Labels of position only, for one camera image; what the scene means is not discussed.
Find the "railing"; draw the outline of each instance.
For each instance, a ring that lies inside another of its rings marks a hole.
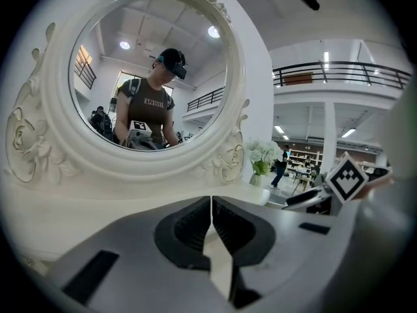
[[[79,76],[83,83],[91,89],[93,86],[94,80],[96,79],[96,74],[93,72],[90,64],[83,57],[82,53],[78,52],[76,58],[76,67],[74,69],[75,73]]]
[[[211,93],[203,95],[202,97],[199,97],[195,99],[194,101],[189,102],[187,112],[193,109],[200,108],[207,104],[212,104],[217,101],[220,101],[223,97],[223,93],[224,93],[224,87],[216,89],[215,91],[212,91]]]
[[[297,64],[275,68],[273,73],[276,87],[313,82],[341,82],[404,89],[411,77],[411,74],[395,68],[354,61]]]

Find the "vr headset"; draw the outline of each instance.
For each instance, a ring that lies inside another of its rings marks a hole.
[[[187,74],[187,70],[184,68],[183,66],[183,61],[185,61],[185,57],[184,55],[181,53],[181,51],[178,51],[178,54],[180,56],[180,62],[176,62],[174,64],[174,67],[172,69],[167,68],[167,66],[165,65],[165,67],[172,73],[174,73],[176,76],[178,76],[180,79],[185,79],[185,75]],[[158,60],[160,62],[164,62],[164,57],[162,57],[161,55],[158,57]]]

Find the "ornate mirror frame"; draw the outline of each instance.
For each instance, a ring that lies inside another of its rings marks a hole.
[[[89,1],[89,6],[80,6],[79,13],[61,28],[50,24],[47,48],[32,51],[36,66],[18,95],[7,126],[8,172],[20,183],[43,185],[47,177],[58,185],[86,172],[125,183],[168,179],[185,172],[201,177],[209,171],[217,177],[217,185],[239,177],[243,161],[240,122],[245,118],[241,110],[248,105],[241,91],[242,47],[225,5],[218,0],[179,0],[201,10],[229,42],[223,108],[203,133],[180,147],[137,152],[105,142],[80,119],[72,105],[73,73],[68,73],[75,61],[74,48],[104,15],[131,1]]]

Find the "flower pot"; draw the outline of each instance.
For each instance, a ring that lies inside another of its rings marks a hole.
[[[262,186],[262,175],[252,174],[249,184],[259,187]]]

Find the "woman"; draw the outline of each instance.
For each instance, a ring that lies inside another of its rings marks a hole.
[[[148,124],[151,138],[157,148],[163,148],[163,137],[171,146],[178,144],[173,129],[172,116],[174,101],[163,85],[172,81],[178,66],[185,69],[185,56],[176,49],[166,49],[152,64],[152,74],[147,79],[133,79],[124,82],[118,89],[115,135],[120,144],[130,146],[128,130],[131,121]]]

